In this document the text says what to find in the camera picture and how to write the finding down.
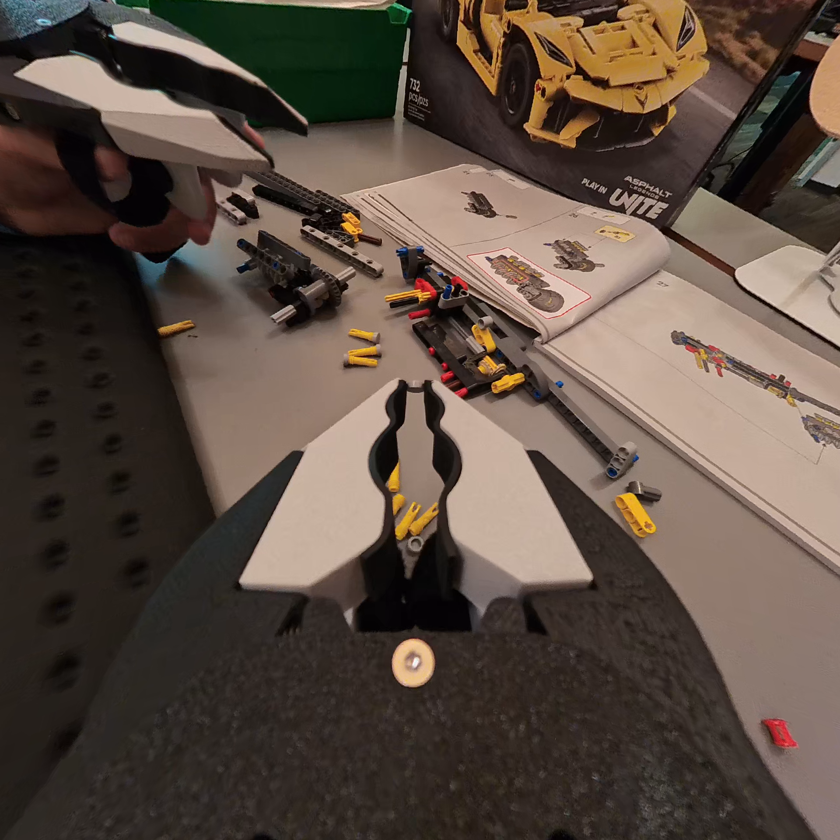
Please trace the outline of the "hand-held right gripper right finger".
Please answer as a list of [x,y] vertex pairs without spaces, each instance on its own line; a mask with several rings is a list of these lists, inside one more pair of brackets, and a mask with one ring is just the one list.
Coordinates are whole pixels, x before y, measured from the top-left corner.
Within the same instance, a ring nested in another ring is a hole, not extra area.
[[434,574],[441,596],[478,611],[500,597],[585,589],[593,572],[528,450],[436,381],[425,382],[438,499]]

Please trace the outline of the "person's left hand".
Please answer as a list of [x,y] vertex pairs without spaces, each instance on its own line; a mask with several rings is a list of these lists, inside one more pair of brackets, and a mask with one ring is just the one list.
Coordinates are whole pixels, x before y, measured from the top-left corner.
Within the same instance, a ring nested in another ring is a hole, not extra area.
[[141,254],[180,249],[187,242],[206,245],[216,222],[216,199],[203,173],[204,215],[191,219],[173,208],[153,227],[121,223],[75,186],[56,152],[51,133],[37,129],[1,128],[1,221],[31,237],[107,235],[118,247]]

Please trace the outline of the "grey black lego chassis assembly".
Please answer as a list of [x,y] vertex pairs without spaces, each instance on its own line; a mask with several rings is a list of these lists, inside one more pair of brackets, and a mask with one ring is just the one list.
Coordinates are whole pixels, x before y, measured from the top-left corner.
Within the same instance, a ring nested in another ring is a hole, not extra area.
[[439,270],[423,246],[396,250],[409,290],[386,299],[392,310],[407,310],[412,330],[436,361],[440,382],[456,397],[489,393],[502,397],[524,392],[551,406],[603,462],[610,480],[625,476],[638,462],[633,442],[617,444],[532,359],[511,322],[492,311],[459,276]]

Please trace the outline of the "yellow lego connector block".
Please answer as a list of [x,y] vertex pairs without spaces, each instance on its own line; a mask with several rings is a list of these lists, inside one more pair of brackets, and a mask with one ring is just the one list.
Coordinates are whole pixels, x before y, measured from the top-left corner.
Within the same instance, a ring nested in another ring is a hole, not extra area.
[[653,520],[633,492],[628,491],[616,496],[615,504],[636,537],[644,539],[656,533],[657,528]]

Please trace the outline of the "lego gear axle assembly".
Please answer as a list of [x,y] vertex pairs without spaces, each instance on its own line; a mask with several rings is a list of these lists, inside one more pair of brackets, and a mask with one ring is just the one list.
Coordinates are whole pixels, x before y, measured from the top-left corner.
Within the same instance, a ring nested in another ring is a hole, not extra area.
[[269,282],[268,293],[279,306],[270,318],[278,326],[294,327],[322,308],[337,308],[356,274],[353,267],[346,267],[334,275],[264,230],[259,231],[256,245],[245,238],[236,245],[248,257],[237,272],[259,270]]

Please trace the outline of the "light grey lego beam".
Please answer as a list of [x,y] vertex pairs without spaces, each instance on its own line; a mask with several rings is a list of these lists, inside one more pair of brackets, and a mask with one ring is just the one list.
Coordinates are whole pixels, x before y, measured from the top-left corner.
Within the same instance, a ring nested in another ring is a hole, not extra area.
[[330,234],[317,230],[315,227],[302,225],[300,236],[310,244],[330,253],[336,259],[368,277],[380,278],[384,274],[384,267],[379,262],[362,254],[355,247],[344,244]]

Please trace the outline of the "black lego set box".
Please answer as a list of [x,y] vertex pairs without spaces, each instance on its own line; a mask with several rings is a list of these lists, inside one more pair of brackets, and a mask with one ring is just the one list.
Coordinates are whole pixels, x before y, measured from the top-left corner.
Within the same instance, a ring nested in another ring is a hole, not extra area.
[[825,5],[413,2],[404,117],[661,228]]

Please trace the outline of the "green storage bin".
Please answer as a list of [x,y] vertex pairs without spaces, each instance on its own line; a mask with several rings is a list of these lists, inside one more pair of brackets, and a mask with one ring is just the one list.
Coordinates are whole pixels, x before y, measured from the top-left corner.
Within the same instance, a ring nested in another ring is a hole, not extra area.
[[412,14],[401,2],[153,1],[149,9],[261,78],[311,124],[395,114]]

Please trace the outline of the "bundle of black lego beams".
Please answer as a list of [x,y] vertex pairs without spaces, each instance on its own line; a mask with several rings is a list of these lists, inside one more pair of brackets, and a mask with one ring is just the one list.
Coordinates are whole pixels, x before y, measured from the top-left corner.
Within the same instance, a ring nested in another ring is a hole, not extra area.
[[361,211],[342,198],[313,191],[276,172],[247,172],[256,182],[253,194],[302,216],[301,224],[332,236],[345,245],[359,242],[382,246],[382,239],[366,234]]

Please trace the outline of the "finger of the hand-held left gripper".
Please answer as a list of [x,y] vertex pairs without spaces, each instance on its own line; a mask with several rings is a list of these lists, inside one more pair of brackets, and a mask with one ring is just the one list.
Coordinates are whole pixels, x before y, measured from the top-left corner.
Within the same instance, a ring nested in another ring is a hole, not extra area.
[[209,108],[305,136],[308,121],[263,80],[203,43],[125,22],[112,27],[112,53],[132,84],[175,92]]
[[84,56],[23,64],[14,70],[14,94],[57,106],[64,119],[97,115],[111,141],[130,156],[226,172],[267,172],[273,166],[267,152],[214,112],[125,84]]

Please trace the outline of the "lego instruction booklet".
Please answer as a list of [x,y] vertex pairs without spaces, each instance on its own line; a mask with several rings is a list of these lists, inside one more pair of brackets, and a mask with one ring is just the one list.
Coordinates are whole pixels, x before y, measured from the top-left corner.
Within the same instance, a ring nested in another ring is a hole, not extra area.
[[667,272],[654,225],[475,164],[343,200],[838,571],[838,367]]

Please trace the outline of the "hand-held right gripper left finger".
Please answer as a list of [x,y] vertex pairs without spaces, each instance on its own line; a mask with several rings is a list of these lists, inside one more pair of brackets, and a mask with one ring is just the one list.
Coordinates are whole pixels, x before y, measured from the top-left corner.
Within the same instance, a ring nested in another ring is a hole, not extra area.
[[347,611],[404,581],[392,497],[407,384],[388,382],[302,451],[239,585],[331,599]]

